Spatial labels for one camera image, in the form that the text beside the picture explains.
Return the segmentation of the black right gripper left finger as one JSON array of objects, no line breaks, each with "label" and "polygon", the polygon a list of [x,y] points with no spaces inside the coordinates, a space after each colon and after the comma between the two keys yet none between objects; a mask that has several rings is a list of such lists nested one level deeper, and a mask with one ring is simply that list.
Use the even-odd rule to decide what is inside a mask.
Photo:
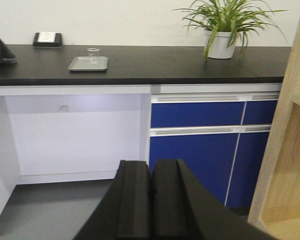
[{"label": "black right gripper left finger", "polygon": [[116,175],[76,240],[148,240],[150,172],[144,161],[122,160]]}]

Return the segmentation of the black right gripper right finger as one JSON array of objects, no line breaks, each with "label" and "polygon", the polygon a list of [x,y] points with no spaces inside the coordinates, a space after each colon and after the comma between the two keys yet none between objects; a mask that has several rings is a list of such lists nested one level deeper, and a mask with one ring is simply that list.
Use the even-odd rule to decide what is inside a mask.
[{"label": "black right gripper right finger", "polygon": [[183,160],[157,160],[151,178],[152,239],[273,239],[224,207]]}]

